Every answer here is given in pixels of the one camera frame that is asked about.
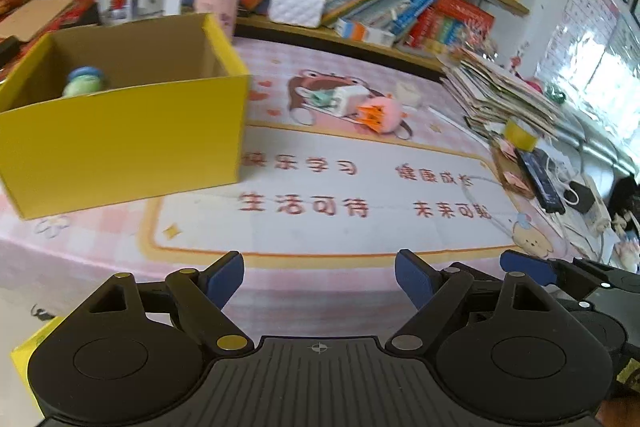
power strip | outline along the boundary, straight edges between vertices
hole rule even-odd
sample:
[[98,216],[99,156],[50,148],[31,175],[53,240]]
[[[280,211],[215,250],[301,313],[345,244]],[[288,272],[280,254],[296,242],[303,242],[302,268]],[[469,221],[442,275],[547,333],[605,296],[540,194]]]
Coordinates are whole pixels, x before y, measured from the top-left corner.
[[611,226],[609,211],[607,210],[607,205],[602,201],[602,197],[598,192],[593,178],[588,174],[582,174],[582,178],[586,186],[589,187],[589,190],[593,193],[595,199],[591,208],[584,214],[584,222],[593,235],[600,235]]

toy figure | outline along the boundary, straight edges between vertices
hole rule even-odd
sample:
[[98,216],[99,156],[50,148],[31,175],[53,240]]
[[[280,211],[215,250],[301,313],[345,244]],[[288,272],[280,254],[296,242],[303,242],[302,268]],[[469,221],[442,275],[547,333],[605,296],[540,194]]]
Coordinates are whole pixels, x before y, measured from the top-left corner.
[[393,132],[402,121],[402,106],[391,97],[376,96],[358,106],[356,119],[376,133]]
[[63,98],[79,94],[90,94],[102,90],[104,73],[97,68],[86,66],[69,73],[66,81],[65,90],[62,92]]

pink plush toy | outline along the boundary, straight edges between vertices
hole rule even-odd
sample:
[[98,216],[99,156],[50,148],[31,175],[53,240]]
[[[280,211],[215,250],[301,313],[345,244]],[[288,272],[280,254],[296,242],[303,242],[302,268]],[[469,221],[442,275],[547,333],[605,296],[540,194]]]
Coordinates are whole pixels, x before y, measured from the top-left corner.
[[395,131],[402,121],[402,106],[391,97],[377,96],[358,106],[357,121],[375,132]]

cardboard box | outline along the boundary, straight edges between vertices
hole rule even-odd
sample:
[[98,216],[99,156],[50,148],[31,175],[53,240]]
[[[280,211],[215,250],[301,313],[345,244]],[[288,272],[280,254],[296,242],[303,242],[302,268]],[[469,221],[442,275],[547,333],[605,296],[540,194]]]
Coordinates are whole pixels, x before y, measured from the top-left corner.
[[334,25],[334,30],[343,39],[351,39],[352,41],[368,42],[390,48],[394,44],[396,38],[392,32],[372,28],[359,22],[351,22],[348,19],[338,19]]
[[[59,98],[80,66],[103,92]],[[238,181],[249,72],[214,17],[47,34],[0,88],[0,178],[27,219]]]

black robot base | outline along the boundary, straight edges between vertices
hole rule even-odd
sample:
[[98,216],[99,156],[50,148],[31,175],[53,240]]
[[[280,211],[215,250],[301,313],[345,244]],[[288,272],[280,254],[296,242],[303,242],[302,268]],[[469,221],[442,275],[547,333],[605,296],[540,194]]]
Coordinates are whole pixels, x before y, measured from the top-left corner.
[[[535,260],[505,255],[523,268],[500,281],[399,251],[396,279],[418,311],[384,347],[375,337],[254,346],[221,311],[242,283],[238,252],[164,282],[118,273],[31,356],[41,427],[597,426],[640,313],[629,324],[594,305],[572,314],[526,275]],[[169,313],[174,327],[145,312]]]

